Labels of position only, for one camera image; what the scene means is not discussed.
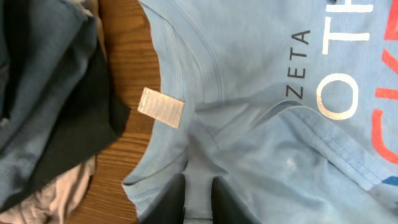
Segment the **light blue printed t-shirt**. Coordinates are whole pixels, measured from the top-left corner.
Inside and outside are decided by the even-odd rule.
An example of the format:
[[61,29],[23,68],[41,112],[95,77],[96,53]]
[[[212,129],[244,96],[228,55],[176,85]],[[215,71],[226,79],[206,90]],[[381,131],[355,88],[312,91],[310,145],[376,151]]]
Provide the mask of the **light blue printed t-shirt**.
[[397,222],[395,0],[144,0],[161,94],[123,189],[143,221],[186,181],[213,223],[219,178],[256,223]]

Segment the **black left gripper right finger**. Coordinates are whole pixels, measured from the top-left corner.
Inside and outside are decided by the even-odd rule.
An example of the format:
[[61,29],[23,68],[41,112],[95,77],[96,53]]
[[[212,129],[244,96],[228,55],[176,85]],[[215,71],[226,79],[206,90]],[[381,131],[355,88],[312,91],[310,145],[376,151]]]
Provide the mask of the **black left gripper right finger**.
[[212,180],[211,211],[213,224],[258,223],[241,205],[221,177]]

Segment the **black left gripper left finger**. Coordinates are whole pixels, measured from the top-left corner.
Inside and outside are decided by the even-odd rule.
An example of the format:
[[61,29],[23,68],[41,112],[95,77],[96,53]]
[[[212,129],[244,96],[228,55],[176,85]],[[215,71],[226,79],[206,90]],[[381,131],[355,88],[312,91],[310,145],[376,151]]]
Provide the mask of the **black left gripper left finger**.
[[139,219],[140,224],[183,224],[185,216],[185,176],[176,175],[155,204]]

